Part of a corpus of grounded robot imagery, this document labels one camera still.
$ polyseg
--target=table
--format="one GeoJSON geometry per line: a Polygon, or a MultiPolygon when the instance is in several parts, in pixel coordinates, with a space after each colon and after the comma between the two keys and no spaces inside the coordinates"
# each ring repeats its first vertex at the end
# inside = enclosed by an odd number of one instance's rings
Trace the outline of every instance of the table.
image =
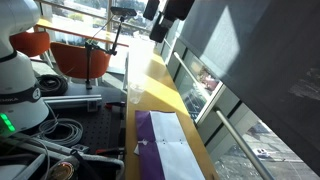
{"type": "Polygon", "coordinates": [[[145,92],[138,104],[129,101],[131,91],[128,88],[126,110],[126,150],[125,177],[128,180],[139,180],[139,158],[133,153],[137,145],[135,123],[136,110],[159,110],[176,112],[181,127],[200,169],[206,179],[219,179],[203,142],[191,120],[186,107],[177,91],[167,68],[153,46],[130,46],[128,62],[128,85],[135,77],[145,78],[145,92]]]}
{"type": "MultiPolygon", "coordinates": [[[[85,27],[83,26],[83,23],[78,24],[79,28],[77,28],[73,23],[52,23],[45,17],[41,16],[38,23],[34,26],[34,30],[39,31],[39,28],[44,28],[89,39],[92,38],[92,36],[99,30],[98,28],[93,29],[91,27],[85,27]]],[[[105,32],[102,30],[93,39],[112,44],[115,37],[115,33],[105,32]]],[[[119,36],[117,44],[128,47],[130,41],[131,39],[129,37],[119,36]]]]}

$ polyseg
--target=chair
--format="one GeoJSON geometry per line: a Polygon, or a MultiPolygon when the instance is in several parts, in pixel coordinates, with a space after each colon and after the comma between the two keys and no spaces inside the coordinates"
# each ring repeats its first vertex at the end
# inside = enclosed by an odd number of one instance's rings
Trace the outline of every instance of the chair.
{"type": "Polygon", "coordinates": [[[10,43],[14,49],[30,58],[43,54],[47,64],[53,68],[46,52],[50,48],[50,37],[47,32],[22,32],[15,34],[10,36],[10,43]]]}
{"type": "MultiPolygon", "coordinates": [[[[61,73],[68,77],[86,79],[87,78],[87,55],[85,47],[67,45],[58,42],[51,42],[51,52],[56,60],[61,73]]],[[[107,71],[110,55],[99,50],[91,51],[90,79],[102,77],[107,71]]]]}

